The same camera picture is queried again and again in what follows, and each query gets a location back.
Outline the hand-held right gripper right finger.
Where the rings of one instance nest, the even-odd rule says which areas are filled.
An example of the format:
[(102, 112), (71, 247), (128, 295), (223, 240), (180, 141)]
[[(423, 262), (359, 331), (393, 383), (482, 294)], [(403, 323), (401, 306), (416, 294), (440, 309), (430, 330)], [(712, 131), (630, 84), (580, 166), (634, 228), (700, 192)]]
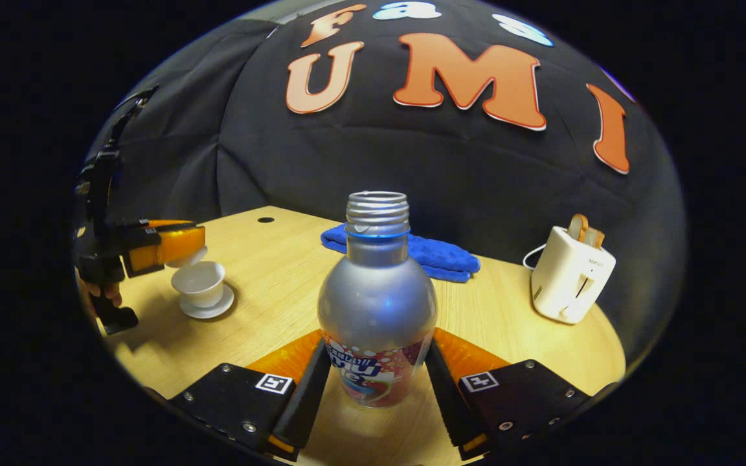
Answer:
[(441, 328), (433, 332), (424, 364), (462, 460), (523, 449), (597, 401), (541, 362), (507, 362)]

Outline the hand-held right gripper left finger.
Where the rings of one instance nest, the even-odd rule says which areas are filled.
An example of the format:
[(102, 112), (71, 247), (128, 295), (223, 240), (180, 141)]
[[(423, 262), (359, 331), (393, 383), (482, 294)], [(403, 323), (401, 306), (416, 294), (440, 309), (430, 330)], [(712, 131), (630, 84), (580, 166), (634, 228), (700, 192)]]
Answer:
[(295, 462), (313, 431), (330, 368), (316, 329), (247, 366), (220, 363), (169, 404), (234, 445)]

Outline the white teacup lid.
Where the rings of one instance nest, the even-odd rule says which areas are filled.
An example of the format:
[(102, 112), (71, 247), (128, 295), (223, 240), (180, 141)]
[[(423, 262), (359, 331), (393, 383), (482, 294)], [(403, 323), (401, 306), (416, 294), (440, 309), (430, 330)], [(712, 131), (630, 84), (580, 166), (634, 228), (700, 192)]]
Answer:
[(201, 247), (199, 250), (195, 251), (195, 253), (190, 254), (189, 256), (185, 256), (179, 259), (165, 262), (164, 265), (166, 267), (173, 268), (173, 269), (190, 267), (202, 261), (204, 257), (207, 255), (207, 251), (208, 251), (208, 247), (204, 245), (204, 247)]

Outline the white teacup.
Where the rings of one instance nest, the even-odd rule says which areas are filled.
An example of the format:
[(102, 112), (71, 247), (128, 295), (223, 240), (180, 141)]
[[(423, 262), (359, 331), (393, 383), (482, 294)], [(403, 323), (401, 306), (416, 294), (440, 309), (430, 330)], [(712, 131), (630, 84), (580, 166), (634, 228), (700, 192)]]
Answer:
[(178, 269), (170, 280), (180, 302), (196, 309), (210, 309), (224, 296), (225, 268), (215, 261), (200, 261)]

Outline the silver water bottle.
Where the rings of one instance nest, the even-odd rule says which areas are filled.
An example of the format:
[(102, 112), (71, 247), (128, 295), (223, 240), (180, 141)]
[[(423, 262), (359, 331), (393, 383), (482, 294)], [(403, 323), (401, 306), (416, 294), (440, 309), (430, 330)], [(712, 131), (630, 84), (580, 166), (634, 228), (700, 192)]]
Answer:
[(349, 195), (346, 253), (319, 294), (330, 363), (350, 400), (373, 409), (406, 398), (437, 324), (433, 283), (409, 256), (410, 230), (405, 194)]

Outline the white saucer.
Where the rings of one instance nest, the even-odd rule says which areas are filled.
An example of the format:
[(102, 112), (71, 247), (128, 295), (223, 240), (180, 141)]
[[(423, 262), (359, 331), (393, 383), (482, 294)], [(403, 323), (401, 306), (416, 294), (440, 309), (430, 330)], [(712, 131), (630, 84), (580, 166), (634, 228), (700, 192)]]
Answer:
[(196, 307), (190, 304), (189, 299), (183, 295), (179, 298), (179, 307), (183, 310), (184, 314), (196, 319), (211, 319), (222, 315), (233, 305), (236, 300), (233, 289), (228, 284), (222, 284), (223, 294), (217, 303), (210, 307)]

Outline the blue towel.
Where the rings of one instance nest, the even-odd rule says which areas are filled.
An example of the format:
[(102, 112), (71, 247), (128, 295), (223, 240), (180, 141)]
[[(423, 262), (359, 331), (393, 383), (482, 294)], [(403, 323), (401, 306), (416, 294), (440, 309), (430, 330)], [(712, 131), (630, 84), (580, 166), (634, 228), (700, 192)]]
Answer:
[(411, 234), (406, 225), (391, 229), (360, 230), (361, 225), (345, 223), (321, 234), (323, 247), (343, 252), (346, 260), (365, 271), (391, 272), (405, 269), (417, 275), (418, 269), (437, 280), (465, 283), (480, 271), (480, 261), (468, 251), (446, 243)]

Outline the white toaster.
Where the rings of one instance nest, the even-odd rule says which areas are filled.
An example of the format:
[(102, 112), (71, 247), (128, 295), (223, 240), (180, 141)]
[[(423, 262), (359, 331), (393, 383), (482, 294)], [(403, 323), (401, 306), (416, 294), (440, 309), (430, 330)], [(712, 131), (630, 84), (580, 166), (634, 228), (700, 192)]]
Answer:
[(531, 271), (534, 309), (545, 318), (577, 324), (596, 303), (615, 265), (609, 251), (572, 239), (563, 227), (552, 227)]

